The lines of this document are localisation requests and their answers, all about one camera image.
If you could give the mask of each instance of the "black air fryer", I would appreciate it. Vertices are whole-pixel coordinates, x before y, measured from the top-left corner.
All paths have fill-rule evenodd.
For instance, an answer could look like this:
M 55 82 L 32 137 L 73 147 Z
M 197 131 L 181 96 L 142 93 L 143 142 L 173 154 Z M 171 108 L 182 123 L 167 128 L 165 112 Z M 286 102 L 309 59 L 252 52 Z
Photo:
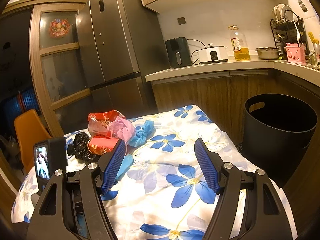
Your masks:
M 165 42 L 171 68 L 191 66 L 187 38 L 179 37 Z

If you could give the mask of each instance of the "silver bolt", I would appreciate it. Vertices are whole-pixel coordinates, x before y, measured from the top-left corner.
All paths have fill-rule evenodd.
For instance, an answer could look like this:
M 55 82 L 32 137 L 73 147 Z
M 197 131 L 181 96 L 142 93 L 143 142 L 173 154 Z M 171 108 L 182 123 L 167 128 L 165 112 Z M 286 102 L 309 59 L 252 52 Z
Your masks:
M 258 169 L 258 174 L 263 176 L 263 175 L 266 174 L 266 172 L 264 170 L 262 170 L 262 169 Z
M 54 172 L 54 174 L 55 174 L 56 176 L 60 176 L 60 175 L 62 174 L 62 170 L 56 170 L 56 171 Z
M 96 164 L 96 163 L 90 163 L 90 164 L 88 165 L 88 168 L 89 168 L 90 170 L 94 170 L 96 167 L 97 167 L 97 164 Z
M 232 167 L 233 167 L 233 165 L 231 163 L 225 163 L 223 166 L 228 170 L 232 169 Z

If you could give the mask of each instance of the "pink utensil holder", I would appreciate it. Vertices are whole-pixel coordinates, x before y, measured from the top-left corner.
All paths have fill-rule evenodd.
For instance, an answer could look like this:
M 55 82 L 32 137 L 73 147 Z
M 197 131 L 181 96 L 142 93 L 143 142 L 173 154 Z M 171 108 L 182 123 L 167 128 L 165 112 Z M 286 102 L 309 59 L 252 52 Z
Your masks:
M 291 63 L 298 63 L 305 65 L 306 64 L 306 55 L 304 54 L 304 45 L 302 44 L 301 47 L 298 47 L 296 43 L 287 43 L 287 55 L 288 55 L 288 62 Z

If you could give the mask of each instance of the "blue gripper pad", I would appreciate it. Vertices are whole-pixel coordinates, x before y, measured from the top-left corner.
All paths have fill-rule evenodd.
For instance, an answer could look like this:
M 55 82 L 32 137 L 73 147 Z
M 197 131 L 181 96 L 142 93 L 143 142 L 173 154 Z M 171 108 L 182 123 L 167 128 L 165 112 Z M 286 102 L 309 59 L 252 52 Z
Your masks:
M 101 189 L 104 194 L 107 193 L 107 191 L 112 188 L 116 180 L 118 171 L 120 169 L 124 155 L 125 155 L 125 142 L 121 141 L 117 149 L 114 151 L 114 154 L 106 170 L 103 173 L 104 176 L 103 176 L 103 184 Z
M 214 192 L 217 192 L 220 189 L 218 184 L 218 172 L 212 161 L 210 160 L 208 154 L 211 152 L 204 146 L 200 139 L 195 141 L 195 155 L 204 175 L 205 181 L 207 182 L 209 188 Z

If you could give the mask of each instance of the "black trash can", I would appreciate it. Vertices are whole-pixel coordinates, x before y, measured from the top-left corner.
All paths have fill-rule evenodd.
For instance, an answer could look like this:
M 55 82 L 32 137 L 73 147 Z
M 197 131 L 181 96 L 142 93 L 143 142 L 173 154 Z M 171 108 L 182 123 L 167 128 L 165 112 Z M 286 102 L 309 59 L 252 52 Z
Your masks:
M 249 112 L 250 106 L 264 103 Z M 302 160 L 316 129 L 317 115 L 300 99 L 262 94 L 245 103 L 243 156 L 283 187 Z

